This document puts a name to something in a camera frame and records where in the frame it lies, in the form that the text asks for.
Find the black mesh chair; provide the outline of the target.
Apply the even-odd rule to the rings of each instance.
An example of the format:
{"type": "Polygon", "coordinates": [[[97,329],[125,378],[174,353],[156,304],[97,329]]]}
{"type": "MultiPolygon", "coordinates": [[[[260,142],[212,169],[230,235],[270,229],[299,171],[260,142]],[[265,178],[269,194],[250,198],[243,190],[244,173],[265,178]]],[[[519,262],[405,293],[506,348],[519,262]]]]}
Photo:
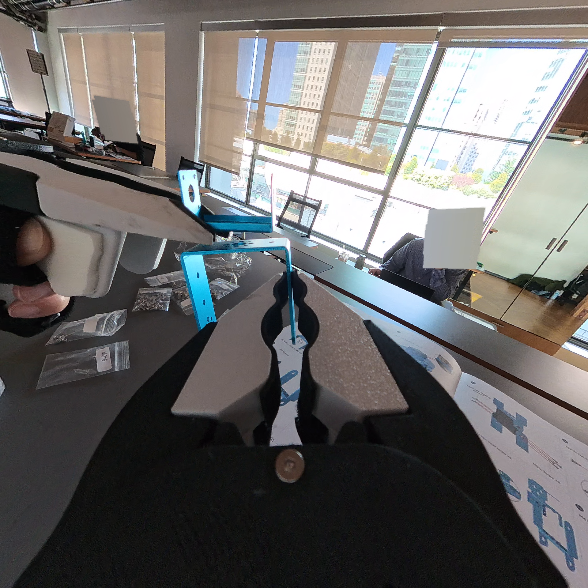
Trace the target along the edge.
{"type": "Polygon", "coordinates": [[[196,174],[196,179],[198,181],[198,187],[201,186],[202,178],[204,175],[205,165],[199,162],[192,161],[185,157],[180,158],[180,162],[178,165],[178,173],[183,171],[192,171],[196,174]]]}

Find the large window with roller blinds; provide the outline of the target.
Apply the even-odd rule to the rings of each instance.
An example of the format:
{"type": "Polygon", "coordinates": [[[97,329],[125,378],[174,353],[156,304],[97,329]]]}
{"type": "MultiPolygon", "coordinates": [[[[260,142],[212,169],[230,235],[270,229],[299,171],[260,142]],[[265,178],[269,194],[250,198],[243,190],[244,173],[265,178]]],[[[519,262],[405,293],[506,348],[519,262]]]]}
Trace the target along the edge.
{"type": "Polygon", "coordinates": [[[381,257],[430,209],[500,207],[587,67],[587,23],[202,26],[199,157],[258,210],[381,257]]]}

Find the black office chair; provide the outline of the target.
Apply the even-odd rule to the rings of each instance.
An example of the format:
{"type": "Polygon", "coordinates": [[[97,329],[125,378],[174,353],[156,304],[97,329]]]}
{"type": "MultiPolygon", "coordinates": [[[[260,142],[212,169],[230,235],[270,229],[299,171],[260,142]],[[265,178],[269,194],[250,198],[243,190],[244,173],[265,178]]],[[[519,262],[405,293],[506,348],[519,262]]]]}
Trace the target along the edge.
{"type": "Polygon", "coordinates": [[[390,249],[384,253],[382,264],[386,263],[399,249],[416,238],[417,236],[412,233],[405,233],[401,239],[399,239],[394,245],[392,245],[392,247],[390,247],[390,249]]]}

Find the small blue metal bracket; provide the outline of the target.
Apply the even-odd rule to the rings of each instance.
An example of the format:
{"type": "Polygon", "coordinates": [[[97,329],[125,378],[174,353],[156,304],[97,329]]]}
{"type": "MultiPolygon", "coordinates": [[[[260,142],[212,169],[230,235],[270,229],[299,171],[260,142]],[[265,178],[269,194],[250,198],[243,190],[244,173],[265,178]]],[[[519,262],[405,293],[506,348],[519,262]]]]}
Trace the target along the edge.
{"type": "Polygon", "coordinates": [[[203,223],[211,232],[273,232],[271,216],[216,215],[205,212],[200,198],[200,181],[197,170],[179,170],[178,181],[184,210],[203,223]]]}

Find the clear zip bag of screws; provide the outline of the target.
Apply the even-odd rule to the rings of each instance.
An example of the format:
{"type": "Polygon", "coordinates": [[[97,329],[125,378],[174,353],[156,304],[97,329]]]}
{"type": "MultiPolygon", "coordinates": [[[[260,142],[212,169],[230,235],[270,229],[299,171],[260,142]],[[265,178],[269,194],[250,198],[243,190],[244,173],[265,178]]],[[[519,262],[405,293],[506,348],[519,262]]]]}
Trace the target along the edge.
{"type": "Polygon", "coordinates": [[[194,315],[194,308],[187,290],[187,286],[185,284],[173,288],[171,298],[185,315],[194,315]]]}
{"type": "Polygon", "coordinates": [[[169,310],[172,288],[140,288],[137,291],[132,312],[169,310]]]}
{"type": "Polygon", "coordinates": [[[219,300],[239,288],[235,280],[228,281],[224,278],[217,277],[209,282],[209,290],[212,299],[219,300]]]}

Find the window with closed blinds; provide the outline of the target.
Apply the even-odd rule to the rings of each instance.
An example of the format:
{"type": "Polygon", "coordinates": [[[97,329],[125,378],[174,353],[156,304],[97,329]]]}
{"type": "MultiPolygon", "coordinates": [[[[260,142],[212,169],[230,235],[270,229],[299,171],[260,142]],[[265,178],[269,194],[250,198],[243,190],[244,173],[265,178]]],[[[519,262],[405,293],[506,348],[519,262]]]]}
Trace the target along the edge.
{"type": "Polygon", "coordinates": [[[127,100],[141,138],[166,168],[165,33],[161,28],[72,29],[60,33],[66,87],[76,122],[98,125],[94,96],[127,100]]]}

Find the black laptop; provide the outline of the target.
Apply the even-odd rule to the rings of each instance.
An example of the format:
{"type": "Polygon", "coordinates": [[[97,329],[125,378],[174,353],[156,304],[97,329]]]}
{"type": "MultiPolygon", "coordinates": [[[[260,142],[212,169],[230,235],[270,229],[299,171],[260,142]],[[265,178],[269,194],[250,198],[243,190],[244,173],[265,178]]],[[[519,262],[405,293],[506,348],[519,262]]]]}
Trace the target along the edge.
{"type": "Polygon", "coordinates": [[[406,290],[414,295],[417,295],[425,300],[432,301],[435,291],[429,286],[412,281],[397,273],[391,272],[387,269],[380,271],[379,278],[387,283],[390,283],[402,290],[406,290]]]}

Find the zip bag with few nuts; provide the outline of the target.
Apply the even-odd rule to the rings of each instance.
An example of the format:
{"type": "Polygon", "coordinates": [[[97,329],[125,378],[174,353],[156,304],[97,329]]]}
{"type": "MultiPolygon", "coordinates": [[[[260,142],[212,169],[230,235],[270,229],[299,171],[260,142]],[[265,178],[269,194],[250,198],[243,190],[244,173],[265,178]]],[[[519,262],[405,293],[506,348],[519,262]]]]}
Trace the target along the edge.
{"type": "Polygon", "coordinates": [[[86,319],[62,322],[46,345],[78,341],[92,337],[111,336],[125,324],[128,311],[121,309],[99,313],[86,319]]]}

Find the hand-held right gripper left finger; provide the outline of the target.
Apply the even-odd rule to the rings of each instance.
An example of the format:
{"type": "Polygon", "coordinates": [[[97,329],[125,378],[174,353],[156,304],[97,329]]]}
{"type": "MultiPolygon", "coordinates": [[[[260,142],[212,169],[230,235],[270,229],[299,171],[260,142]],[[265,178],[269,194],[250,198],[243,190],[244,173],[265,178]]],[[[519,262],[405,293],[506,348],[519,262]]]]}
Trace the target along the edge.
{"type": "Polygon", "coordinates": [[[282,308],[268,327],[262,320],[275,305],[274,288],[285,290],[277,274],[216,323],[171,412],[234,424],[246,445],[267,445],[280,402],[279,373],[272,343],[282,331],[282,308]]]}

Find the labelled clear zip bag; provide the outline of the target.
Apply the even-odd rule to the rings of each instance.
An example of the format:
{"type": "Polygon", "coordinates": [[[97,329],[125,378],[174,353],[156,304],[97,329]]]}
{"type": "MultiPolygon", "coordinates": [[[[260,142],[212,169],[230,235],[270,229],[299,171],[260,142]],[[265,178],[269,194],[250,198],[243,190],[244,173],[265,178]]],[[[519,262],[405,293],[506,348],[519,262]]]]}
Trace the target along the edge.
{"type": "Polygon", "coordinates": [[[186,279],[182,270],[174,270],[156,276],[144,278],[146,284],[152,288],[177,288],[186,285],[186,279]]]}

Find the dark frame chair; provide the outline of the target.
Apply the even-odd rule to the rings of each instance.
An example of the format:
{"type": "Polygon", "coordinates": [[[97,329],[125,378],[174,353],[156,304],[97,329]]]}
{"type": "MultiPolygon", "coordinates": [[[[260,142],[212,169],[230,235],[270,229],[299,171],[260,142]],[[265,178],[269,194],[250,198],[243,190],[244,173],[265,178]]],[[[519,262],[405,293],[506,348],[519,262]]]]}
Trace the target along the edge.
{"type": "Polygon", "coordinates": [[[277,226],[281,228],[282,225],[286,225],[296,229],[308,239],[311,237],[321,207],[321,200],[315,200],[291,191],[277,218],[277,226]]]}

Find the crumpled clear plastic wrap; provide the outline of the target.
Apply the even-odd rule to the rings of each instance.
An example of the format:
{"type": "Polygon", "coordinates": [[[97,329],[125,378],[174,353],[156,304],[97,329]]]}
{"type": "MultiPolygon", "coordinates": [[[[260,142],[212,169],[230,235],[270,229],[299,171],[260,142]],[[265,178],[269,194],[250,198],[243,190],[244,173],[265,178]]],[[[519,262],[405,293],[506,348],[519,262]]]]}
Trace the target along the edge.
{"type": "Polygon", "coordinates": [[[207,274],[209,276],[225,277],[237,280],[250,268],[252,260],[246,254],[210,254],[202,256],[207,274]]]}

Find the nearly empty labelled zip bag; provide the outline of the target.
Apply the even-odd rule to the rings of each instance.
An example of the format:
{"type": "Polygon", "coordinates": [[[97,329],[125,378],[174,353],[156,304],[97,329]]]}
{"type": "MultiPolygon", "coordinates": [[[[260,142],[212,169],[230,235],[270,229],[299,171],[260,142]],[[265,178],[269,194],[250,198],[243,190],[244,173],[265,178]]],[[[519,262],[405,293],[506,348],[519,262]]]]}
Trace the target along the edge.
{"type": "Polygon", "coordinates": [[[36,390],[129,368],[129,342],[47,355],[36,390]]]}

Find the large blue U bracket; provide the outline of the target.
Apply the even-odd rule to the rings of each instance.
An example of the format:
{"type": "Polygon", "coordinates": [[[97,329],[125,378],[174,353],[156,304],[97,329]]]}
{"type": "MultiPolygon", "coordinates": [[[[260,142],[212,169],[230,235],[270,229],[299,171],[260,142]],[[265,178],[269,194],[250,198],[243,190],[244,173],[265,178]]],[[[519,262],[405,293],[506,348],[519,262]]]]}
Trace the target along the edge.
{"type": "Polygon", "coordinates": [[[292,255],[290,240],[287,238],[220,241],[211,245],[196,245],[192,251],[181,254],[180,262],[199,329],[205,327],[209,323],[217,322],[213,310],[212,297],[210,294],[203,257],[210,254],[264,251],[283,251],[285,254],[290,331],[292,343],[296,342],[295,302],[293,300],[292,292],[292,255]]]}

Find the instruction manual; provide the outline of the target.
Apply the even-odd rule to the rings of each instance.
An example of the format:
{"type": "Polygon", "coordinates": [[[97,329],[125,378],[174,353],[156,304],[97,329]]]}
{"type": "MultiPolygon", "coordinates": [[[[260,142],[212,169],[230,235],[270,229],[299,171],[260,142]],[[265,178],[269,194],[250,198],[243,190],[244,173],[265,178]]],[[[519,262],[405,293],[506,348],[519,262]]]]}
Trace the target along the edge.
{"type": "Polygon", "coordinates": [[[424,336],[355,313],[374,322],[452,395],[531,535],[570,587],[587,587],[587,446],[462,372],[454,357],[424,336]]]}

